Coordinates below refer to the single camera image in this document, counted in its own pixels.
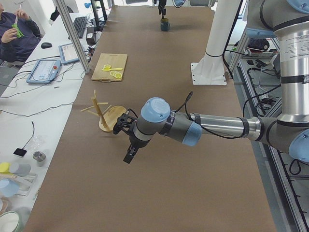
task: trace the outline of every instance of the person's hand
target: person's hand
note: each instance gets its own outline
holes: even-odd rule
[[[1,38],[2,43],[9,43],[10,41],[14,40],[17,38],[17,29],[16,28],[11,28],[5,31]]]
[[[23,18],[25,20],[29,20],[30,17],[27,15],[27,13],[24,10],[17,10],[14,13],[16,16],[18,16],[19,18]]]

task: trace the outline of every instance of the black box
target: black box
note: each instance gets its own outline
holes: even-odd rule
[[[86,41],[88,45],[96,44],[96,34],[94,27],[87,28]]]

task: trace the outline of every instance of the keyboard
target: keyboard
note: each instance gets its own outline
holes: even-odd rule
[[[85,28],[86,28],[86,23],[87,23],[87,17],[83,16],[83,17],[78,17],[74,20],[73,25],[76,29],[78,38],[82,38],[85,32]]]

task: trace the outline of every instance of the white bowl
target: white bowl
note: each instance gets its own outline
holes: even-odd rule
[[[20,231],[21,223],[17,212],[9,211],[0,216],[0,231],[1,232],[18,232]]]

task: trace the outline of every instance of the white pole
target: white pole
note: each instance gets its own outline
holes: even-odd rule
[[[191,63],[193,85],[226,85],[221,55],[232,29],[240,1],[218,0],[205,56],[199,63]]]

